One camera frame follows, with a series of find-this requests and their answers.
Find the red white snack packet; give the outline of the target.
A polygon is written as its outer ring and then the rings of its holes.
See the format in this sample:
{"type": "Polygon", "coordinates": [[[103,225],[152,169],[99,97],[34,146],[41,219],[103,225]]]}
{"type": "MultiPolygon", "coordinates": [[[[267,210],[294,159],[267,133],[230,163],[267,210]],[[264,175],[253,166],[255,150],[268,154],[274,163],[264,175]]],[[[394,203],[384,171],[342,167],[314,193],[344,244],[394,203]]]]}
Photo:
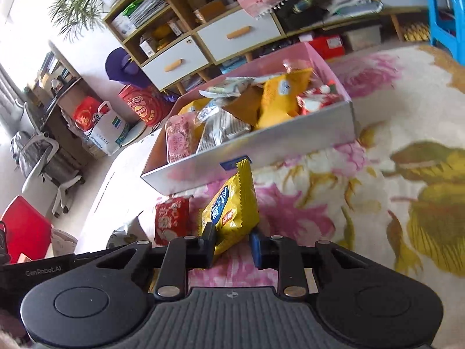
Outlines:
{"type": "Polygon", "coordinates": [[[167,199],[155,207],[155,243],[167,245],[177,237],[188,234],[189,198],[176,197],[167,199]]]}

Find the red white candy packet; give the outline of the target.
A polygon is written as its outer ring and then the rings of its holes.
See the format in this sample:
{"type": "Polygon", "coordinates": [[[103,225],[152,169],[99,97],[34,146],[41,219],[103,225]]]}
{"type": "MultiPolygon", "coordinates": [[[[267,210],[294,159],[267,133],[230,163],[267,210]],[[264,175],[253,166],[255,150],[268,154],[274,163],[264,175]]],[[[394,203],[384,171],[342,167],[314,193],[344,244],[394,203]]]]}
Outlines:
{"type": "Polygon", "coordinates": [[[323,84],[317,88],[306,90],[297,96],[300,115],[309,115],[319,110],[342,102],[344,97],[337,92],[336,85],[323,84]]]}

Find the red cylindrical drum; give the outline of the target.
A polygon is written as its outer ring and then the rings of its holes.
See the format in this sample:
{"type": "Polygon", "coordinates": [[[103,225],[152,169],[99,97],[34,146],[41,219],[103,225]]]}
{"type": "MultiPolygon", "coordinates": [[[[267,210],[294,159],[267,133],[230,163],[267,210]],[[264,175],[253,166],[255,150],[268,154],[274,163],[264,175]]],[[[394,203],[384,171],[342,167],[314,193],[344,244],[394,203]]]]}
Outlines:
{"type": "Polygon", "coordinates": [[[138,88],[124,86],[118,96],[128,105],[146,126],[159,124],[172,109],[172,104],[156,87],[138,88]]]}

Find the white office chair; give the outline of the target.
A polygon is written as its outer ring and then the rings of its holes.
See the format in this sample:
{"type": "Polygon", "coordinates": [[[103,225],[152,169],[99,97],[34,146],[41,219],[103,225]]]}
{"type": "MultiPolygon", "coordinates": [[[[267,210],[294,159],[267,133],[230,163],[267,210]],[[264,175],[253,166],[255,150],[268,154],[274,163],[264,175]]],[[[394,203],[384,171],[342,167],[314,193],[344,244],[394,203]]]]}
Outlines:
{"type": "Polygon", "coordinates": [[[37,180],[49,180],[56,188],[51,213],[59,218],[69,212],[69,189],[84,184],[82,172],[73,168],[59,153],[60,145],[44,132],[33,136],[18,131],[10,142],[12,159],[25,177],[21,191],[25,193],[37,180]]]}

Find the wooden tv cabinet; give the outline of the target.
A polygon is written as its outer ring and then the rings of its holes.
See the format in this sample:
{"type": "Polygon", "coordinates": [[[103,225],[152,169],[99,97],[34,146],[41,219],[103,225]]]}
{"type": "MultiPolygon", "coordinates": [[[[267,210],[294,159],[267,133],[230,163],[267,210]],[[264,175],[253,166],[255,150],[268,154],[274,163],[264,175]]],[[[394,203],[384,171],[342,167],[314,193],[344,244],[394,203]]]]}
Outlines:
{"type": "Polygon", "coordinates": [[[381,3],[381,10],[334,15],[299,29],[286,29],[274,11],[254,18],[239,6],[234,6],[212,20],[197,25],[194,11],[188,7],[187,0],[164,0],[165,5],[162,9],[133,32],[123,35],[114,26],[114,21],[124,8],[134,1],[121,0],[103,21],[135,64],[160,91],[171,87],[177,87],[182,91],[184,88],[181,81],[184,78],[194,74],[204,77],[208,67],[220,65],[236,56],[243,55],[248,61],[252,61],[253,51],[278,40],[292,38],[315,29],[333,30],[381,16],[395,17],[403,13],[418,13],[427,8],[427,0],[372,0],[381,3]],[[179,21],[185,27],[185,32],[180,35],[171,33],[170,41],[162,49],[147,55],[139,43],[143,34],[167,24],[170,18],[179,21]]]}

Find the white silver snack bag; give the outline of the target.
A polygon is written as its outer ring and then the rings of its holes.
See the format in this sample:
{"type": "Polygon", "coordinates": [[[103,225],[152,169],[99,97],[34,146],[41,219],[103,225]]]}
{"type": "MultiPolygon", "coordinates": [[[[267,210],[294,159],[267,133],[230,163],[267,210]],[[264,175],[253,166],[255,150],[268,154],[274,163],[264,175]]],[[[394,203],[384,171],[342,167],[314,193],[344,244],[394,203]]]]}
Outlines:
{"type": "Polygon", "coordinates": [[[249,87],[262,85],[278,76],[282,76],[282,73],[257,77],[226,77],[221,83],[210,86],[205,90],[199,90],[198,93],[202,97],[209,99],[236,98],[240,97],[249,87]]]}

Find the yellow snack packet in box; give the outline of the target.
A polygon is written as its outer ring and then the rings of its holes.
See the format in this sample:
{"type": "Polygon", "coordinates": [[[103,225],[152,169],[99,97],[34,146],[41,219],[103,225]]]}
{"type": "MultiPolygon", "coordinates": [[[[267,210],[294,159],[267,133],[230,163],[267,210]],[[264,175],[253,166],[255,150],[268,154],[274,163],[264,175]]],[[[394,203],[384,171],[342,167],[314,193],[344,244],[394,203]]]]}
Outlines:
{"type": "Polygon", "coordinates": [[[185,113],[198,113],[209,102],[210,102],[210,99],[208,99],[208,98],[201,98],[201,99],[193,100],[192,102],[189,102],[187,105],[182,107],[178,114],[182,115],[182,114],[185,114],[185,113]]]}

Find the red chair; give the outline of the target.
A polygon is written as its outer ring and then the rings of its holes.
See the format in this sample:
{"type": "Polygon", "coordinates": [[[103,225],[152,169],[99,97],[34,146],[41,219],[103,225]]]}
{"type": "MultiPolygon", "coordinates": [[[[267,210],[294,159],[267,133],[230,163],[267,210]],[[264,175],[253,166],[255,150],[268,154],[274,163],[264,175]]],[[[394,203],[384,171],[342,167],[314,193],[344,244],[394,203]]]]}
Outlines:
{"type": "Polygon", "coordinates": [[[18,195],[1,216],[6,227],[6,245],[10,264],[16,264],[21,255],[31,260],[46,256],[51,245],[51,223],[23,196],[18,195]]]}

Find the dark desk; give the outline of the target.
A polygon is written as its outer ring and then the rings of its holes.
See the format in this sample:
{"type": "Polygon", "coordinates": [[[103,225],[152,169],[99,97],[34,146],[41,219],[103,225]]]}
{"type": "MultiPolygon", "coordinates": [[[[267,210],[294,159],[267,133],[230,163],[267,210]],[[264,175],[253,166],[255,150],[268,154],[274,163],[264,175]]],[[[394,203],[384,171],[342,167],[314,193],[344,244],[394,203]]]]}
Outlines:
{"type": "Polygon", "coordinates": [[[39,70],[24,93],[39,129],[58,141],[66,160],[84,169],[97,159],[102,152],[86,140],[73,119],[81,102],[86,97],[97,99],[97,94],[53,42],[48,42],[39,70]]]}

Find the floral blanket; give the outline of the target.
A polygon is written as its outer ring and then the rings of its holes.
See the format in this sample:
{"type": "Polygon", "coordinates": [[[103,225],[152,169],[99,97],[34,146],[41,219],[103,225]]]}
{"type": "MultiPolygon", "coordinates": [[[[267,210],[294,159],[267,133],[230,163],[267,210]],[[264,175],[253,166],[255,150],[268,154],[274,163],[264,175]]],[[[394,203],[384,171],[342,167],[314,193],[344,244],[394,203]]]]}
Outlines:
{"type": "Polygon", "coordinates": [[[357,137],[253,173],[260,227],[331,240],[431,287],[435,348],[464,346],[464,67],[429,45],[330,62],[357,137]]]}

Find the pink clear snack packet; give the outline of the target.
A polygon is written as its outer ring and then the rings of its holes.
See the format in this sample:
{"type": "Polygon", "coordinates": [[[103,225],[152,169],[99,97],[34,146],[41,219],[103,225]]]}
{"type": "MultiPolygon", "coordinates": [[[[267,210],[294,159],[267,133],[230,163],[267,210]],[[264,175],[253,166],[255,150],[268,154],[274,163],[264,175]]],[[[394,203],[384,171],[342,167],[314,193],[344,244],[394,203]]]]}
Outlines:
{"type": "Polygon", "coordinates": [[[166,151],[168,163],[185,159],[196,152],[196,113],[174,115],[166,122],[166,151]]]}

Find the purple plush toy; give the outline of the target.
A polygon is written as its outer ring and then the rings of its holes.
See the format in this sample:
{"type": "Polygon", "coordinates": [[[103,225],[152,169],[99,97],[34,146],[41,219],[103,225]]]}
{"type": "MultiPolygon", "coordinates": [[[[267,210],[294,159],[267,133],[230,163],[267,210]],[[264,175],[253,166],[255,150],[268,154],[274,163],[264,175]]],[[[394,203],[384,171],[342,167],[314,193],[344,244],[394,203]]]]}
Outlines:
{"type": "Polygon", "coordinates": [[[110,80],[124,85],[133,85],[141,89],[151,85],[151,81],[144,71],[122,47],[109,53],[105,60],[105,72],[110,80]]]}

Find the white brown biscuit packet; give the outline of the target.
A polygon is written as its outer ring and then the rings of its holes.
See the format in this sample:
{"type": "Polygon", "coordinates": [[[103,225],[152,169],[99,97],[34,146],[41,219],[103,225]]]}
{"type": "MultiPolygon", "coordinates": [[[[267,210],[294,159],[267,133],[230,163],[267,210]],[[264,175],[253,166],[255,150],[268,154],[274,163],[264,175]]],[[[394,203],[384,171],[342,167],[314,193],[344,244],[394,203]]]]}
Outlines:
{"type": "Polygon", "coordinates": [[[113,249],[141,240],[148,240],[148,238],[140,225],[139,218],[135,217],[126,225],[112,232],[107,241],[106,248],[113,249]]]}

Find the yellow blue-label snack packet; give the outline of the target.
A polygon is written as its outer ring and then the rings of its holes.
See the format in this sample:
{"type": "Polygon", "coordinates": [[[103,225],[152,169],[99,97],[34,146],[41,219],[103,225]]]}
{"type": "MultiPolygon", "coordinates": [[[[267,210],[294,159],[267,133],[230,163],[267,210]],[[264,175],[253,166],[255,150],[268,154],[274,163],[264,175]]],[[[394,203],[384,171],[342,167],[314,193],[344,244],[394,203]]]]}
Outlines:
{"type": "Polygon", "coordinates": [[[259,221],[251,162],[241,159],[237,171],[221,186],[199,216],[198,232],[212,223],[216,231],[214,260],[242,241],[259,221]]]}

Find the white shopping bag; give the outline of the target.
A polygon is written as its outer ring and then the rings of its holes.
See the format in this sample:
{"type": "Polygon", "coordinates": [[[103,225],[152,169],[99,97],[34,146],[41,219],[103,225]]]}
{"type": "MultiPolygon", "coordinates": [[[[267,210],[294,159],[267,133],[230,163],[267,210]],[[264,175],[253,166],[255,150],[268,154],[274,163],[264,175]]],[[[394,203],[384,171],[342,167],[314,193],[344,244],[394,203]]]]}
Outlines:
{"type": "Polygon", "coordinates": [[[116,153],[126,139],[129,124],[116,113],[109,101],[98,102],[85,97],[75,109],[75,125],[105,154],[116,153]]]}

